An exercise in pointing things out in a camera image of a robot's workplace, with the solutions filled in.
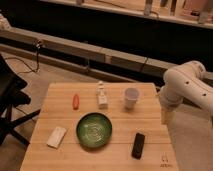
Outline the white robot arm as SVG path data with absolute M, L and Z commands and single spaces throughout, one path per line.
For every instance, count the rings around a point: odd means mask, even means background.
M 167 125 L 173 110 L 186 98 L 213 117 L 213 87 L 202 81 L 206 69 L 199 61 L 189 61 L 169 68 L 163 75 L 164 85 L 158 97 L 161 104 L 161 123 Z

